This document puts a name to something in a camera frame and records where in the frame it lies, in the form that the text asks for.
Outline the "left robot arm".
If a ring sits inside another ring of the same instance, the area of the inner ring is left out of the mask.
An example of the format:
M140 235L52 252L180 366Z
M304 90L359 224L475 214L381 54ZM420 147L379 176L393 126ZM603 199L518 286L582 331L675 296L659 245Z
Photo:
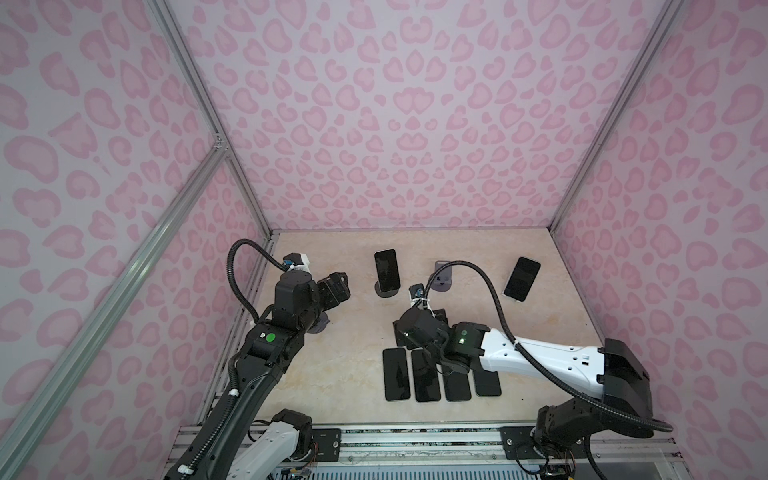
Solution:
M164 475L166 479L224 479L259 409L305 345L306 335L351 296L348 276L315 280L306 271L284 272L274 301L228 361L228 391L197 436Z

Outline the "purple stand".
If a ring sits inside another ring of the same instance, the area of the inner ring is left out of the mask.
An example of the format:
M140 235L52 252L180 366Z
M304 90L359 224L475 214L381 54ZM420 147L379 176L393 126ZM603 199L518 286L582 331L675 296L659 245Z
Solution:
M318 318L314 321L312 326L307 330L309 334L319 334L325 330L329 324L329 317L326 312L322 312Z

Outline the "pink-edged phone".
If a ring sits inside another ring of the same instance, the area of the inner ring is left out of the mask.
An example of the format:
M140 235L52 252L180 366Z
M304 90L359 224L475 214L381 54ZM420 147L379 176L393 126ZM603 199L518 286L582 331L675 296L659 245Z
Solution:
M416 401L420 403L440 401L442 396L438 372L427 353L423 349L413 350L411 364Z

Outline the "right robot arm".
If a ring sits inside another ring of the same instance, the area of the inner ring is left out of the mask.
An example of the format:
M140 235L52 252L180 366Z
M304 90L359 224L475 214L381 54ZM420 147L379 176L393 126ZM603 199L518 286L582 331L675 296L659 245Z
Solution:
M540 377L569 395L538 410L521 445L542 458L582 445L584 438L610 431L648 439L654 430L650 379L621 341L577 347L524 338L471 322L449 325L442 310L413 306L393 323L398 346L418 350L428 365L449 376L513 373Z

